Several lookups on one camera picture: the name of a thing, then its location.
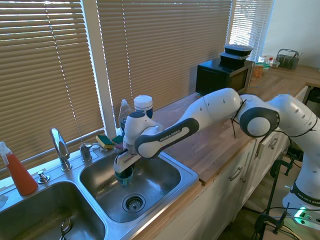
sponge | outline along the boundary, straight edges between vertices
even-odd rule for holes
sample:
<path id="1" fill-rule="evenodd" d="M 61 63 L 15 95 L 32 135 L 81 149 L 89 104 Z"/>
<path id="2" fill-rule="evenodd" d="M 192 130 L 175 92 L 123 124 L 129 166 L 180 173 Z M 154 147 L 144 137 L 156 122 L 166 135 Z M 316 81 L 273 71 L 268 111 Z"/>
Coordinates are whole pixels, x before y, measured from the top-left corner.
<path id="1" fill-rule="evenodd" d="M 95 139 L 104 149 L 113 149 L 115 144 L 105 135 L 97 135 Z"/>
<path id="2" fill-rule="evenodd" d="M 124 141 L 124 136 L 118 135 L 114 139 L 112 139 L 112 142 L 116 144 L 122 144 Z"/>

drain strainer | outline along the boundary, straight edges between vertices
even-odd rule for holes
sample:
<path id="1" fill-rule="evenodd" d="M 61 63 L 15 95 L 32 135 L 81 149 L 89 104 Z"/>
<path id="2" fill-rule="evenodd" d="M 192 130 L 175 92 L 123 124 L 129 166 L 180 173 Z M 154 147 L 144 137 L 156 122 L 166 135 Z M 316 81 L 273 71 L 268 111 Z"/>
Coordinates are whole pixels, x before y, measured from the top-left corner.
<path id="1" fill-rule="evenodd" d="M 128 213 L 137 213 L 144 208 L 145 204 L 144 196 L 139 193 L 133 193 L 124 198 L 122 207 Z"/>

robotic arm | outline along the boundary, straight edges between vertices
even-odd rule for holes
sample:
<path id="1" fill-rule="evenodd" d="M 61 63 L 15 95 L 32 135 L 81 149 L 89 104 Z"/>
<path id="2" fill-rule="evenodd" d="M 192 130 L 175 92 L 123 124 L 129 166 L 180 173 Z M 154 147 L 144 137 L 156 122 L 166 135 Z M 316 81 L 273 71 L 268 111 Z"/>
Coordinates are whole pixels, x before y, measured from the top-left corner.
<path id="1" fill-rule="evenodd" d="M 114 169 L 121 173 L 139 158 L 154 158 L 161 151 L 192 134 L 222 120 L 234 118 L 241 129 L 253 138 L 262 137 L 279 125 L 279 113 L 255 95 L 242 95 L 224 88 L 205 95 L 192 103 L 183 116 L 164 129 L 142 112 L 133 112 L 125 124 L 123 146 Z"/>
<path id="2" fill-rule="evenodd" d="M 255 95 L 239 96 L 232 88 L 224 88 L 196 100 L 166 129 L 144 113 L 133 112 L 126 119 L 125 150 L 115 158 L 114 170 L 122 173 L 141 157 L 154 158 L 165 148 L 228 118 L 235 119 L 241 130 L 253 138 L 266 136 L 277 127 L 293 138 L 304 151 L 303 165 L 283 206 L 290 203 L 290 208 L 320 210 L 320 121 L 306 105 L 288 94 L 264 102 Z M 304 221 L 320 230 L 319 213 L 311 214 L 315 215 L 313 220 Z"/>

microwave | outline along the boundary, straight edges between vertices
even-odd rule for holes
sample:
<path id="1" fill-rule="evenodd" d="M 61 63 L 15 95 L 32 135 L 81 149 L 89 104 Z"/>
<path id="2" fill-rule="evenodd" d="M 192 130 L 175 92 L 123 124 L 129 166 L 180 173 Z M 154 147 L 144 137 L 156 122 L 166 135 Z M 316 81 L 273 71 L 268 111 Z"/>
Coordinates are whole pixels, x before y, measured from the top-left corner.
<path id="1" fill-rule="evenodd" d="M 207 95 L 224 88 L 233 88 L 239 94 L 246 92 L 255 63 L 246 60 L 241 65 L 226 65 L 220 58 L 197 66 L 195 91 Z"/>

window blinds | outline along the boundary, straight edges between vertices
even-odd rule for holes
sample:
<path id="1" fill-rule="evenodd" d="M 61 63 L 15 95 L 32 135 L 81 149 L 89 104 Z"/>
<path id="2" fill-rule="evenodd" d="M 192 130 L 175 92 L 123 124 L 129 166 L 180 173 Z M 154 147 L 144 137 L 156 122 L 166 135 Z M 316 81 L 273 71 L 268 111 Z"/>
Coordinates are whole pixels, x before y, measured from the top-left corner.
<path id="1" fill-rule="evenodd" d="M 236 0 L 230 44 L 253 47 L 249 60 L 262 55 L 274 0 Z"/>
<path id="2" fill-rule="evenodd" d="M 113 110 L 158 109 L 195 92 L 197 65 L 223 52 L 231 0 L 97 0 Z"/>
<path id="3" fill-rule="evenodd" d="M 58 157 L 50 128 L 72 152 L 103 127 L 80 0 L 0 1 L 0 55 L 0 141 L 27 168 Z"/>

